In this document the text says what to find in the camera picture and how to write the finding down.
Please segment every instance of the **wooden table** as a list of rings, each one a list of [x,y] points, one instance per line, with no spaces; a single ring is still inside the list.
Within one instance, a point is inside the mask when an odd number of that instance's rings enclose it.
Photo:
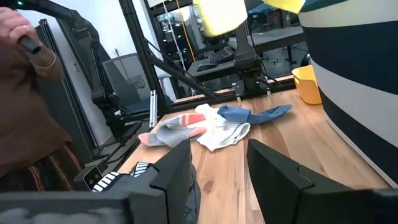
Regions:
[[[237,106],[237,102],[228,104]],[[267,96],[244,100],[243,108],[259,113],[285,104],[293,105],[289,113],[273,122],[253,125],[237,145],[210,152],[196,141],[191,143],[202,192],[199,223],[264,223],[246,162],[250,138],[352,188],[389,187],[329,126],[322,106],[305,104],[295,90],[274,93],[272,101]],[[162,120],[177,114],[168,114]],[[140,145],[119,172],[129,172],[137,161],[156,162],[168,151],[167,147]]]

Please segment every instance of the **yellow container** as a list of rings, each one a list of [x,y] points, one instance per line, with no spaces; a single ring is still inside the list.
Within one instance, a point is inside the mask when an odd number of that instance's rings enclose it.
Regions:
[[[296,68],[292,71],[298,94],[304,102],[311,105],[321,104],[317,79],[312,65]]]

